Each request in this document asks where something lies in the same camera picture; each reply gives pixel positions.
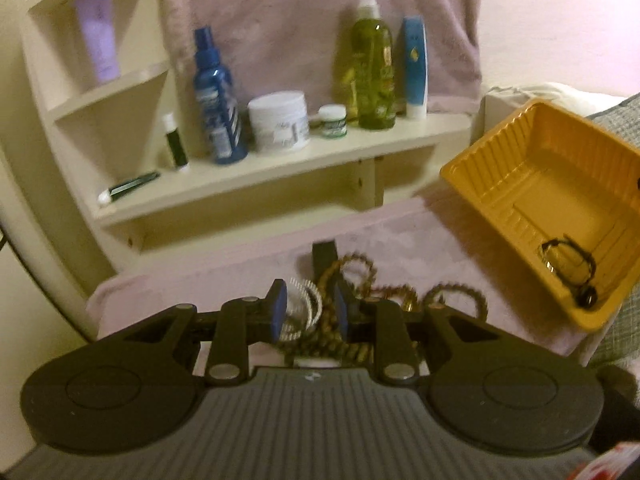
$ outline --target orange tray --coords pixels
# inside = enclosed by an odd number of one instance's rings
[[[517,110],[440,175],[486,218],[561,308],[593,332],[640,278],[640,150],[543,100]],[[596,261],[596,305],[579,308],[540,244],[568,235]]]

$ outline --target yellow-green liquid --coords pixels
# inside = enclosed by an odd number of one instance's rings
[[[393,127],[396,91],[389,28],[382,20],[358,20],[351,31],[351,47],[360,126],[367,130]]]

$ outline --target pink cloth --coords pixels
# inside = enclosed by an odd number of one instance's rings
[[[358,0],[161,0],[165,40],[191,91],[193,29],[210,25],[236,80],[242,104],[273,91],[299,89],[310,110],[339,99],[335,82],[351,66],[350,29]],[[428,34],[431,111],[476,112],[481,81],[480,0],[378,0],[392,32],[421,14]],[[402,59],[399,44],[396,58]],[[396,63],[400,69],[402,63]],[[399,95],[402,85],[398,84]]]
[[[176,303],[193,303],[205,312],[233,298],[264,297],[276,278],[312,278],[312,243],[331,238],[338,254],[370,256],[379,269],[379,284],[410,283],[420,294],[439,282],[474,286],[487,298],[489,323],[562,355],[582,343],[578,357],[583,363],[598,342],[589,344],[507,243],[448,189],[117,276],[97,289],[88,312],[99,320],[98,336],[104,337]],[[451,306],[475,314],[467,301]]]

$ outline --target gray checkered fabric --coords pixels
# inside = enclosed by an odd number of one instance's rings
[[[619,105],[588,117],[596,124],[640,148],[640,94]],[[620,313],[598,346],[591,366],[612,363],[640,353],[640,283],[637,283]]]

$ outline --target tray rim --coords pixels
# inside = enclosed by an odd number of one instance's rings
[[[489,143],[493,137],[498,135],[503,130],[503,128],[511,124],[513,121],[517,120],[525,113],[529,112],[531,109],[538,107],[552,108],[564,115],[573,118],[574,120],[580,121],[581,123],[595,130],[597,134],[609,137],[616,143],[623,146],[625,149],[634,153],[638,158],[640,158],[639,148],[636,148],[628,142],[625,142],[623,139],[607,131],[598,124],[593,123],[592,121],[571,111],[565,110],[564,108],[559,107],[551,103],[550,101],[542,98],[535,98],[528,101],[517,110],[514,110],[514,112],[511,113],[507,118],[494,126],[490,131],[484,134],[466,150],[462,151],[447,164],[445,164],[440,170],[440,177],[447,181],[449,185],[467,203],[469,203],[478,213],[480,213],[480,215],[489,222],[489,224],[500,235],[500,237],[503,238],[516,251],[518,256],[520,256],[520,258],[527,264],[527,266],[531,270],[533,270],[535,275],[540,279],[542,285],[549,291],[551,296],[558,302],[559,306],[562,308],[565,314],[567,314],[567,316],[575,324],[577,324],[586,332],[596,332],[597,330],[607,325],[607,323],[614,318],[614,315],[620,309],[622,302],[638,282],[638,279],[640,279],[640,258],[638,258],[636,263],[629,268],[625,277],[618,283],[607,300],[603,304],[601,304],[597,310],[594,310],[592,312],[583,310],[575,305],[572,295],[562,284],[560,279],[556,275],[551,274],[535,254],[531,253],[528,250],[524,250],[519,242],[519,238],[516,238],[510,231],[502,228],[502,224],[498,222],[493,211],[482,204],[477,195],[460,189],[452,181],[454,170],[463,159],[467,158],[470,155],[471,152],[482,148],[484,145]]]

